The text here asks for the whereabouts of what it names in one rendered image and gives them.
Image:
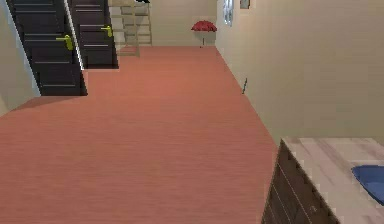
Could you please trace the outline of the beige wooden shelf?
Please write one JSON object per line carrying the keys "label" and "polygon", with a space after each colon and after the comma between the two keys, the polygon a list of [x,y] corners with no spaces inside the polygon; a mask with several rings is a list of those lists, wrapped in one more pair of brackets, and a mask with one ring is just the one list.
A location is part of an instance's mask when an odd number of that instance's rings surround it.
{"label": "beige wooden shelf", "polygon": [[152,45],[150,4],[135,0],[108,0],[119,56],[140,56],[141,46]]}

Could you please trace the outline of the blue bowl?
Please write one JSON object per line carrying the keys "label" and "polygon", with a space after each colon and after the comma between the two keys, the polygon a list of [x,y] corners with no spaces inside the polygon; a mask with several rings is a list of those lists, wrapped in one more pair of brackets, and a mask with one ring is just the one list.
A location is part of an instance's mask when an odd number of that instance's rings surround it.
{"label": "blue bowl", "polygon": [[384,206],[384,166],[360,165],[353,167],[351,171],[367,193]]}

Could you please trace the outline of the dark chest of drawers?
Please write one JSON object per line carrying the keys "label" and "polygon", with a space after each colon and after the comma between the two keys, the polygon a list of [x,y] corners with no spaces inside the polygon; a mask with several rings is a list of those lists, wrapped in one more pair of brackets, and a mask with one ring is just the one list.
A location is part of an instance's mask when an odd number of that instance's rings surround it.
{"label": "dark chest of drawers", "polygon": [[281,140],[260,224],[384,224],[384,203],[352,172],[384,166],[371,138]]}

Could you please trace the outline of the black room door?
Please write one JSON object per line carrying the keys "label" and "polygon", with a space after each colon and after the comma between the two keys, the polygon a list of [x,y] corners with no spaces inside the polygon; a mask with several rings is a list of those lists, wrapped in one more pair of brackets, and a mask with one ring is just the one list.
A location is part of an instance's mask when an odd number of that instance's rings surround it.
{"label": "black room door", "polygon": [[[65,0],[6,0],[42,96],[86,96]],[[57,37],[69,35],[73,50]]]}
{"label": "black room door", "polygon": [[85,69],[117,69],[114,36],[100,28],[111,26],[108,0],[69,0],[80,55]]}

